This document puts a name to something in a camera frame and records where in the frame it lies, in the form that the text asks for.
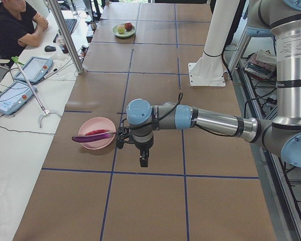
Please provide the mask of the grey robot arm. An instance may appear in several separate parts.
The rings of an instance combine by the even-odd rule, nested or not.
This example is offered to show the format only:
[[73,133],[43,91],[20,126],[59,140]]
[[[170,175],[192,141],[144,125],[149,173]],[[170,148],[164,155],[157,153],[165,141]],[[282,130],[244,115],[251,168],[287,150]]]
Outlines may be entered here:
[[139,149],[148,166],[154,131],[199,128],[222,137],[242,138],[301,168],[301,1],[250,1],[247,29],[276,39],[277,114],[271,120],[239,115],[233,84],[220,64],[238,1],[217,1],[202,57],[189,64],[187,103],[151,105],[144,99],[126,107],[128,125],[119,127],[116,146]]

